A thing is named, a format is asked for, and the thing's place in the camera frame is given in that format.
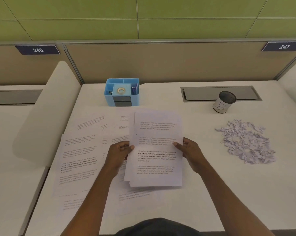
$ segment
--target desk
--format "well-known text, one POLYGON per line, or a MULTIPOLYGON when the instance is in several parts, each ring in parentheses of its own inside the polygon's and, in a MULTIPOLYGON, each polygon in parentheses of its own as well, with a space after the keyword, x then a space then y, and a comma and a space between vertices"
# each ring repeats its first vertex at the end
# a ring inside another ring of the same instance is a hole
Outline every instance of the desk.
MULTIPOLYGON (((66 131, 74 119, 107 107, 105 84, 84 84, 66 131)), ((147 83, 140 86, 140 107, 174 110, 183 118, 184 136, 198 142, 205 157, 232 191, 270 229, 296 229, 296 104, 276 81, 147 83), (180 87, 253 85, 263 99, 237 102, 225 114, 216 113, 212 102, 184 103, 180 87), (242 119, 266 127, 277 161, 246 165, 227 152, 215 127, 242 119)), ((54 161, 34 210, 26 236, 60 235, 72 216, 60 215, 59 199, 52 198, 54 161)), ((199 231, 224 230, 199 175, 183 161, 183 187, 165 193, 166 204, 102 221, 100 234, 114 234, 142 220, 164 217, 199 231)))
MULTIPOLYGON (((0 90, 43 89, 44 86, 0 86, 0 90)), ((0 106, 0 236, 24 233, 47 174, 47 168, 16 158, 12 143, 32 105, 0 106)))

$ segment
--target pile of crumpled paper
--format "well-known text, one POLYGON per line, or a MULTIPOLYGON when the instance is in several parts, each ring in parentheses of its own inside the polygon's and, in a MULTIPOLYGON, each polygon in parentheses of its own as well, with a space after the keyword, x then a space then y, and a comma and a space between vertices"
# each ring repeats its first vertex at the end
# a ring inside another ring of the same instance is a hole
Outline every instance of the pile of crumpled paper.
POLYGON ((262 135, 264 130, 264 127, 237 119, 229 121, 227 127, 216 128, 222 132, 224 140, 221 143, 229 148, 229 153, 251 164, 276 161, 275 151, 269 147, 269 138, 262 135))

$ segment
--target desk organizer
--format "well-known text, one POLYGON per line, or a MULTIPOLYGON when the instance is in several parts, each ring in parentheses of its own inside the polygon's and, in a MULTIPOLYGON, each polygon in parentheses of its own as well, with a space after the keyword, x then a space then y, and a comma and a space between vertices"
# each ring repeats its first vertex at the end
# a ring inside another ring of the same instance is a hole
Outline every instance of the desk organizer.
POLYGON ((139 79, 107 79, 104 97, 109 106, 139 106, 139 79))

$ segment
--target hand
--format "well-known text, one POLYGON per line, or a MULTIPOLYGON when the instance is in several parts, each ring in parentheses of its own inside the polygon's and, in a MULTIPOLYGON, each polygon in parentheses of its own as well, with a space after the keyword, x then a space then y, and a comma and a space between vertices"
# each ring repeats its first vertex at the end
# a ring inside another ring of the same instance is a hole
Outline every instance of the hand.
POLYGON ((204 163, 206 159, 198 144, 187 138, 183 139, 183 145, 177 142, 174 142, 173 144, 177 149, 183 152, 183 157, 187 159, 193 171, 199 173, 201 164, 204 163))
POLYGON ((129 141, 122 141, 112 144, 108 151, 103 169, 108 170, 114 176, 118 174, 118 170, 123 164, 127 155, 134 150, 134 146, 129 146, 129 141))

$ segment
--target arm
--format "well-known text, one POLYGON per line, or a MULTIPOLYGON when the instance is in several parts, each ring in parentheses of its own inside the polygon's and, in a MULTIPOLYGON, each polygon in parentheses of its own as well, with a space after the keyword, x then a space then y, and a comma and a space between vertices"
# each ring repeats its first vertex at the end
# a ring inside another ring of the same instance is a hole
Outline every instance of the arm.
POLYGON ((174 146, 183 152, 189 165, 204 181, 226 233, 229 236, 274 236, 224 183, 198 144, 187 138, 183 142, 183 145, 174 142, 174 146))
POLYGON ((99 235, 103 211, 109 188, 117 175, 125 157, 134 149, 129 141, 110 146, 105 163, 93 183, 85 200, 61 236, 97 236, 99 235))

